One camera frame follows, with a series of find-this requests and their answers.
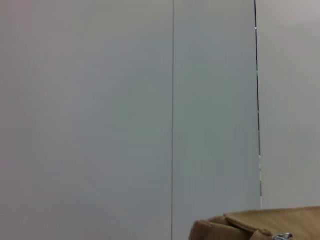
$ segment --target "metal buckle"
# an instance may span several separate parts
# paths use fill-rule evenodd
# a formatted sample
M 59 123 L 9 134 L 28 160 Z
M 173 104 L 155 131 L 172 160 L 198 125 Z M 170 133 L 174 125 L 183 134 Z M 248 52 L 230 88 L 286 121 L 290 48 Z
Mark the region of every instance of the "metal buckle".
M 273 236 L 272 240 L 292 240 L 293 238 L 294 236 L 290 232 L 287 232 L 285 234 Z

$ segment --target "metal clasp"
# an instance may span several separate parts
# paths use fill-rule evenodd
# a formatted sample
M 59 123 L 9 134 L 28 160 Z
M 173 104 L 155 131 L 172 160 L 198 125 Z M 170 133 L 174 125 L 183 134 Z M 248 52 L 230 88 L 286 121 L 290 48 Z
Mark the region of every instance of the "metal clasp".
M 290 232 L 287 232 L 285 234 L 273 236 L 272 240 L 292 240 L 293 238 L 294 236 Z

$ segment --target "gray wall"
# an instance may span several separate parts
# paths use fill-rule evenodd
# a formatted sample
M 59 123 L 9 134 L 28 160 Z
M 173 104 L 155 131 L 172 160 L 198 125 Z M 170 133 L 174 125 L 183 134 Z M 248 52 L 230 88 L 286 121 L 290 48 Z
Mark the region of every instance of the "gray wall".
M 175 0 L 173 239 L 260 207 L 254 0 Z
M 2 0 L 0 238 L 171 238 L 171 0 Z
M 262 205 L 320 205 L 320 2 L 257 0 Z

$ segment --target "white wall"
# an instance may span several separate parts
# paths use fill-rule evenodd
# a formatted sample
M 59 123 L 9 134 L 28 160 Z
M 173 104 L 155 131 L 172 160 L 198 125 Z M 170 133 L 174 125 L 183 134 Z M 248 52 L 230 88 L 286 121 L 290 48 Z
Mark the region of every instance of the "white wall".
M 254 0 L 175 0 L 173 239 L 260 207 Z
M 320 2 L 257 0 L 262 204 L 320 205 Z
M 171 238 L 171 0 L 0 1 L 0 238 Z

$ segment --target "tan bag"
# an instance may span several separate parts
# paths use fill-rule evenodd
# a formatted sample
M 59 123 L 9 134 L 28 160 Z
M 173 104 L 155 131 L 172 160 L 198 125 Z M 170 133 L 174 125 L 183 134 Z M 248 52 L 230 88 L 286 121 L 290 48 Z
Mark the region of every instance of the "tan bag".
M 189 240 L 272 239 L 320 240 L 320 206 L 242 211 L 198 220 L 189 237 Z

